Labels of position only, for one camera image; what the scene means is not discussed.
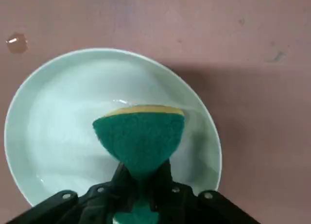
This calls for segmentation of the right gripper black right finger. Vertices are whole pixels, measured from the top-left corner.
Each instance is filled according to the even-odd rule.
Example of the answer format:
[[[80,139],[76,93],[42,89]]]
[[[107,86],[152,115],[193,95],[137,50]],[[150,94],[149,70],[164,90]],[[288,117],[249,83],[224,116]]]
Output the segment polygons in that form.
[[[215,190],[198,195],[190,186],[173,181],[170,161],[151,177],[148,201],[159,224],[258,224],[259,222]]]

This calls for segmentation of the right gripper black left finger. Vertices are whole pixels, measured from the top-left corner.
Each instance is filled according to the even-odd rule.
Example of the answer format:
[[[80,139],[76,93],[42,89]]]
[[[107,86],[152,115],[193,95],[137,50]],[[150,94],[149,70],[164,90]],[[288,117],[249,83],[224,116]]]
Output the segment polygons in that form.
[[[131,212],[137,187],[120,163],[109,182],[93,185],[79,196],[62,190],[11,219],[11,224],[110,224],[117,212]]]

